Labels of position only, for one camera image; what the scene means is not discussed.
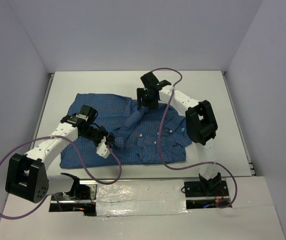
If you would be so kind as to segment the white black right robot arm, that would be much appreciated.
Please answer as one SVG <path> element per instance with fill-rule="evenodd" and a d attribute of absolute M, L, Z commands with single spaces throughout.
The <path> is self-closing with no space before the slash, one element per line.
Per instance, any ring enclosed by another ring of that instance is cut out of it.
<path fill-rule="evenodd" d="M 200 190 L 204 195 L 212 195 L 222 181 L 221 173 L 217 170 L 217 158 L 214 151 L 214 139 L 218 124 L 209 101 L 198 101 L 177 90 L 175 86 L 182 80 L 171 84 L 167 80 L 159 81 L 153 71 L 144 74 L 140 79 L 144 85 L 138 88 L 137 107 L 147 107 L 149 110 L 156 109 L 159 101 L 167 102 L 161 119 L 158 135 L 158 155 L 162 164 L 170 170 L 187 170 L 200 166 L 199 181 Z M 169 107 L 172 106 L 180 113 L 185 114 L 186 131 L 189 139 L 195 144 L 200 163 L 186 167 L 171 167 L 166 164 L 161 153 L 161 133 Z"/>

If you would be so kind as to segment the silver tape patch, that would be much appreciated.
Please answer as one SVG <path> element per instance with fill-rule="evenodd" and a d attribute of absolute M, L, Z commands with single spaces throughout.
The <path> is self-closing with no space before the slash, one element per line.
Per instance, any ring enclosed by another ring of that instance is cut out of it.
<path fill-rule="evenodd" d="M 182 180 L 140 180 L 99 185 L 96 214 L 99 217 L 186 214 L 183 183 Z"/>

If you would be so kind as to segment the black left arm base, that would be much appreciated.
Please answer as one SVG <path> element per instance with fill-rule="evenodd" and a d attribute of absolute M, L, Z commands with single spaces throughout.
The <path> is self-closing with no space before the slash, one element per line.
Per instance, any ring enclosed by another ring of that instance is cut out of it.
<path fill-rule="evenodd" d="M 51 196 L 49 212 L 80 212 L 85 216 L 96 216 L 96 184 L 80 184 L 76 192 L 59 192 Z"/>

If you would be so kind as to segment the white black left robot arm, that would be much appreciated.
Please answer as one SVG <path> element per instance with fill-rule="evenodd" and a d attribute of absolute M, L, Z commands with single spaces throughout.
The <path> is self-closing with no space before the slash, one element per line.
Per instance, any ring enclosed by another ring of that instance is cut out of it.
<path fill-rule="evenodd" d="M 109 146 L 115 137 L 105 127 L 95 123 L 98 112 L 83 105 L 79 113 L 64 116 L 48 137 L 24 154 L 14 154 L 9 159 L 5 190 L 7 193 L 33 203 L 41 202 L 47 195 L 63 193 L 69 199 L 77 199 L 86 189 L 80 179 L 69 173 L 48 175 L 51 163 L 67 146 L 75 147 L 75 141 L 84 137 L 92 141 L 96 154 L 106 159 Z"/>

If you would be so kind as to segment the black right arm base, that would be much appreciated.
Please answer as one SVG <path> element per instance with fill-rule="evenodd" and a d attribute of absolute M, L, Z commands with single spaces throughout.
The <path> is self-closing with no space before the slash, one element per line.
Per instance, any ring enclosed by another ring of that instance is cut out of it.
<path fill-rule="evenodd" d="M 220 207 L 225 207 L 230 203 L 230 196 L 225 180 L 221 181 L 217 187 L 209 191 L 201 189 L 200 181 L 185 181 L 181 192 L 186 198 L 186 208 L 192 209 L 211 209 L 216 208 L 216 203 Z"/>

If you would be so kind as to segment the blue checked long sleeve shirt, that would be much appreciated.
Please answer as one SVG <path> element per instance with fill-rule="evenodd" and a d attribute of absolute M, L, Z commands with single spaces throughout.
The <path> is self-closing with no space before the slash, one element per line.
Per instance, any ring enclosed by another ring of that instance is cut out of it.
<path fill-rule="evenodd" d="M 77 94 L 68 114 L 83 105 L 97 110 L 96 123 L 115 136 L 112 151 L 123 165 L 159 165 L 157 143 L 166 104 L 157 109 L 137 109 L 137 101 L 115 94 Z M 184 162 L 186 147 L 191 145 L 185 118 L 169 107 L 161 133 L 161 153 L 167 164 Z"/>

